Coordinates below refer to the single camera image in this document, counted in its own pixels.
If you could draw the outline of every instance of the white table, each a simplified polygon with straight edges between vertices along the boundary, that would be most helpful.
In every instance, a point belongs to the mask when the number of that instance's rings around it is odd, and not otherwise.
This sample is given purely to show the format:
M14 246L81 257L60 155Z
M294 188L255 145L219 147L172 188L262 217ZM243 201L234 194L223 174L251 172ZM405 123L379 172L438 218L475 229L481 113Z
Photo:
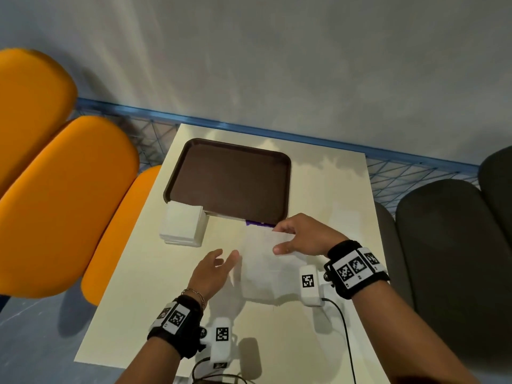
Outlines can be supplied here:
M198 261L216 248L223 248L225 257L240 247L246 225L233 219L210 217L201 248L166 245L158 236L165 209L164 188L184 144L193 138L287 154L292 162L289 215L302 212L329 223L333 206L339 205L350 215L359 216L360 237L355 239L371 248L385 264L363 154L182 124L75 361L126 368L144 344L150 324L162 307L186 287ZM343 223L352 231L350 221ZM228 284L226 288L232 291L231 282ZM235 300L210 301L202 323L208 322L211 307L217 315L223 310L235 310L233 334L239 342L251 338L242 342L245 346L258 345L247 350L244 347L242 354L257 361L259 350L260 363L243 362L247 378L261 370L255 379L258 384L352 382L345 335L335 310L327 310L331 318L328 320L320 309L304 307L298 301L271 306ZM352 303L341 299L339 302L349 326L357 382L387 382ZM178 375L188 376L194 363L194 359L183 359ZM239 372L237 359L226 373Z

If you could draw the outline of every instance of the hand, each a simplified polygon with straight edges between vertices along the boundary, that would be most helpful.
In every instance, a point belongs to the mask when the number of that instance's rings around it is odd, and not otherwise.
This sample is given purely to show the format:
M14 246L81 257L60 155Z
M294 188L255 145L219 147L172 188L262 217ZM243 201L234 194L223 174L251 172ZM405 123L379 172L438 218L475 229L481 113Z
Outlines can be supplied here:
M216 249L209 252L192 272L188 288L199 292L207 302L224 286L229 271L238 263L240 253L237 250L231 252L226 261L221 258L222 250ZM192 291L186 291L186 295L193 297L201 304L201 299Z
M287 254L294 251L311 256L324 255L336 244L348 240L344 234L324 225L308 215L299 213L279 222L274 232L294 233L291 241L274 247L274 254Z

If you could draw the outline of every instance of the finger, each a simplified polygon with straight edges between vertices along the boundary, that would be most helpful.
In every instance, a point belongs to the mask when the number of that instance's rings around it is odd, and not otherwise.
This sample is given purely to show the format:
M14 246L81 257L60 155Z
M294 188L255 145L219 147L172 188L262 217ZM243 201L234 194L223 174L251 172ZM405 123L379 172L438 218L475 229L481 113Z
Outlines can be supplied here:
M222 265L222 269L226 272L226 275L234 268L238 261L240 261L240 257L240 253L236 249L227 256L224 265Z
M285 233L294 233L294 219L293 217L287 218L279 222L275 228L272 229L273 232L285 232Z
M208 252L208 254L205 256L205 259L208 259L208 261L210 263L213 263L216 258L221 256L221 254L222 254L222 250L221 249L216 249L216 250L213 250L211 252Z
M295 247L293 245L293 241L295 238L291 241L286 241L284 243L280 243L273 247L272 251L274 254L288 254L295 251Z

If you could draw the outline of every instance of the white wall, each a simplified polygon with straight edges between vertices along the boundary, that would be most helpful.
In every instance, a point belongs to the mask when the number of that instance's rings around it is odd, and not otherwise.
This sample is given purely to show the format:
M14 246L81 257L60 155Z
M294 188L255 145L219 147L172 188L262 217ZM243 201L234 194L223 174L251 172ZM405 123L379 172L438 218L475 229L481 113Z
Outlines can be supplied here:
M0 0L80 96L480 163L512 144L512 0Z

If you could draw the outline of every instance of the black wrist strap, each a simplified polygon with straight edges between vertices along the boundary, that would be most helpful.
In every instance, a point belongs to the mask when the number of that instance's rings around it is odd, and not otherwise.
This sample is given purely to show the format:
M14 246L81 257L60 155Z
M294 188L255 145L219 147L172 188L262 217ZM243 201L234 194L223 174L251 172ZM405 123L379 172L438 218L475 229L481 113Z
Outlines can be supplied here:
M346 240L335 245L327 257L330 260L324 269L336 293L345 299L351 299L364 287L378 280L389 281L384 266L368 248L363 248L357 241Z
M147 338L162 338L176 349L181 358L194 357L201 347L199 323L202 317L201 305L192 297L180 295L158 315Z

